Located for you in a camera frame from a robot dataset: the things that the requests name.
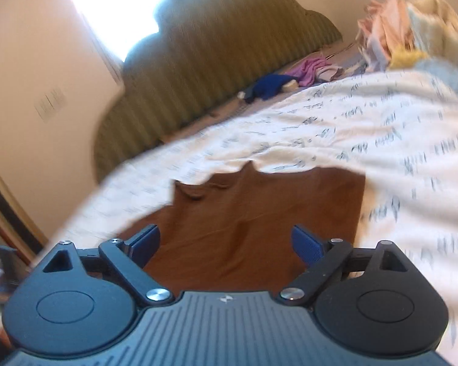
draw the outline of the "purple cloth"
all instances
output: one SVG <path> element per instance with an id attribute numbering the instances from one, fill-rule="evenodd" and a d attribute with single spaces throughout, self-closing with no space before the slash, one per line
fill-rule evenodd
<path id="1" fill-rule="evenodd" d="M 325 57 L 309 57 L 285 74 L 297 77 L 299 86 L 310 87 L 315 81 L 315 71 L 319 67 L 329 66 L 330 64 Z"/>

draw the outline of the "white bed sheet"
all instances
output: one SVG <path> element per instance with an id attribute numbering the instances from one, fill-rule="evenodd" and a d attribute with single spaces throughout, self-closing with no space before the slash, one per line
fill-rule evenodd
<path id="1" fill-rule="evenodd" d="M 169 203 L 173 179 L 202 183 L 248 160 L 269 173 L 317 165 L 365 172 L 355 246 L 390 239 L 415 263 L 448 305 L 438 352 L 458 365 L 458 96 L 427 74 L 313 87 L 147 152 L 106 179 L 55 242 L 96 246 Z"/>

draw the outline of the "brown cloth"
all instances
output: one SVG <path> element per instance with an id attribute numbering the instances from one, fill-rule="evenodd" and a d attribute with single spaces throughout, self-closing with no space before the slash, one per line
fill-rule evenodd
<path id="1" fill-rule="evenodd" d="M 305 270 L 291 229 L 353 242 L 365 176 L 339 168 L 267 174 L 249 162 L 201 185 L 175 182 L 173 204 L 137 221 L 127 239 L 157 224 L 161 246 L 144 270 L 182 290 L 278 292 Z"/>

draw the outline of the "light blue cloth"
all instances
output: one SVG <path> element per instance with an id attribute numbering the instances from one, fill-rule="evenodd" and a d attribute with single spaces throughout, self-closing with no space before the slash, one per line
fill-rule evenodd
<path id="1" fill-rule="evenodd" d="M 445 60 L 433 58 L 421 60 L 414 68 L 435 75 L 458 94 L 458 67 Z"/>

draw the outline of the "headboard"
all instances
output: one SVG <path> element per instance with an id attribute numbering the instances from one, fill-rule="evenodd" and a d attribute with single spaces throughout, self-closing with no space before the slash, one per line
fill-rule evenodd
<path id="1" fill-rule="evenodd" d="M 155 17 L 159 32 L 128 54 L 125 94 L 100 122 L 99 182 L 263 75 L 341 39 L 295 0 L 164 0 Z"/>

